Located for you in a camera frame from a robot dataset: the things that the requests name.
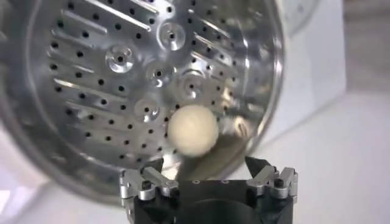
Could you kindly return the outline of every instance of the perforated metal surface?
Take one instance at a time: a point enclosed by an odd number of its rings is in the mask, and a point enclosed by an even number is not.
[[[116,203],[118,171],[159,157],[170,178],[222,175],[271,115],[283,47],[273,1],[42,0],[11,9],[3,119],[16,118],[8,126],[21,148],[79,194]],[[209,107],[221,131],[197,159],[176,153],[166,135],[175,110],[190,104]]]

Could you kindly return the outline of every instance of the metal bracket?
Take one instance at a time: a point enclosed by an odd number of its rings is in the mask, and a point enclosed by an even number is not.
[[[160,188],[163,196],[175,197],[179,193],[179,183],[175,180],[170,180],[164,177],[153,167],[145,168],[142,174],[146,179],[150,180]]]
[[[257,196],[264,194],[264,189],[275,178],[275,168],[265,166],[253,179],[247,180],[246,184],[257,189]]]
[[[253,179],[246,181],[248,186],[255,187],[257,196],[265,194],[265,189],[269,188],[271,196],[284,199],[293,197],[296,202],[298,194],[298,173],[295,169],[286,167],[281,174],[272,166],[265,166]]]

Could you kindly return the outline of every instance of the white ball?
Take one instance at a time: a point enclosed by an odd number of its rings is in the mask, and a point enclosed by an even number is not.
[[[189,105],[177,110],[168,124],[168,139],[186,156],[201,156],[210,151],[218,133],[213,112],[202,105]]]

